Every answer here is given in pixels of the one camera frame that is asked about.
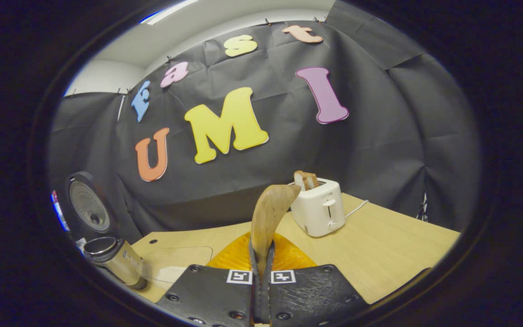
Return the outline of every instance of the letter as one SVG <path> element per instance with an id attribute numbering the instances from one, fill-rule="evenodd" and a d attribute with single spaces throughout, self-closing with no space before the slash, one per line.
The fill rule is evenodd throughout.
<path id="1" fill-rule="evenodd" d="M 321 36 L 313 36 L 308 33 L 309 31 L 312 31 L 310 27 L 299 27 L 298 25 L 291 25 L 286 27 L 285 29 L 282 29 L 282 32 L 284 33 L 290 33 L 293 37 L 298 39 L 298 41 L 302 41 L 305 43 L 318 43 L 322 42 Z"/>
<path id="2" fill-rule="evenodd" d="M 227 49 L 226 54 L 230 57 L 239 56 L 252 52 L 257 48 L 256 41 L 250 41 L 253 37 L 251 35 L 240 35 L 228 39 L 223 46 Z"/>
<path id="3" fill-rule="evenodd" d="M 187 66 L 189 63 L 184 61 L 174 65 L 166 73 L 164 73 L 164 79 L 160 82 L 160 87 L 168 87 L 173 82 L 180 81 L 187 76 Z"/>
<path id="4" fill-rule="evenodd" d="M 145 182 L 158 180 L 167 170 L 167 134 L 168 128 L 163 128 L 154 133 L 153 139 L 156 141 L 156 154 L 158 161 L 156 166 L 149 166 L 149 143 L 148 137 L 143 139 L 134 149 L 137 151 L 138 174 Z"/>
<path id="5" fill-rule="evenodd" d="M 198 105 L 185 114 L 185 120 L 191 122 L 193 137 L 195 137 L 197 147 L 195 162 L 202 164 L 216 158 L 217 153 L 209 147 L 208 137 L 219 151 L 227 154 L 232 128 L 235 133 L 233 146 L 238 150 L 255 147 L 270 139 L 260 128 L 253 113 L 249 99 L 252 93 L 249 87 L 241 87 L 229 92 L 223 103 L 220 118 L 205 105 Z"/>
<path id="6" fill-rule="evenodd" d="M 318 105 L 318 115 L 316 120 L 320 124 L 330 124 L 338 122 L 348 117 L 348 109 L 340 105 L 338 98 L 328 81 L 328 69 L 322 67 L 302 68 L 296 72 L 296 76 L 306 80 L 316 104 Z"/>
<path id="7" fill-rule="evenodd" d="M 151 81 L 145 81 L 143 86 L 138 90 L 137 95 L 133 99 L 132 106 L 137 111 L 137 120 L 140 123 L 149 108 L 149 91 L 147 87 L 151 84 Z"/>

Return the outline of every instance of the ceiling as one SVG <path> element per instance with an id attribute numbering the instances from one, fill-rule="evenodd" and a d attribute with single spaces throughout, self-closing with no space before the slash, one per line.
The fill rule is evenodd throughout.
<path id="1" fill-rule="evenodd" d="M 228 31 L 269 21 L 324 20 L 334 0 L 198 0 L 162 21 L 139 24 L 101 50 L 94 59 L 157 68 L 166 56 Z"/>

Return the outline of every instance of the toaster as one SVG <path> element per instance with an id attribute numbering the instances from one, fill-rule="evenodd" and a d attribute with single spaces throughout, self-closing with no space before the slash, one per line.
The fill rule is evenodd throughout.
<path id="1" fill-rule="evenodd" d="M 340 185 L 323 178 L 318 178 L 318 184 L 301 191 L 291 205 L 296 223 L 315 238 L 334 232 L 346 222 Z"/>

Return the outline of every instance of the metal cup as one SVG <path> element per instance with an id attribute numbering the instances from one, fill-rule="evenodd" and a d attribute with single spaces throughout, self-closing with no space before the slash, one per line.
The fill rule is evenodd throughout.
<path id="1" fill-rule="evenodd" d="M 147 280 L 139 273 L 143 271 L 143 259 L 124 238 L 95 238 L 84 245 L 84 256 L 129 288 L 141 290 L 147 287 Z"/>

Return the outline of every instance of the table surface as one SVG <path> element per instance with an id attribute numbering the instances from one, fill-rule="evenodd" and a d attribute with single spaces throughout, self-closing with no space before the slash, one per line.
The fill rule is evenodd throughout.
<path id="1" fill-rule="evenodd" d="M 342 194 L 345 213 L 363 200 Z M 132 245 L 143 257 L 149 286 L 138 294 L 157 302 L 186 267 L 206 265 L 230 242 L 249 232 L 251 222 L 180 232 L 153 232 Z M 317 265 L 333 264 L 363 299 L 384 298 L 427 267 L 433 267 L 452 247 L 459 233 L 372 203 L 346 218 L 346 225 L 313 238 L 286 213 L 276 230 Z"/>

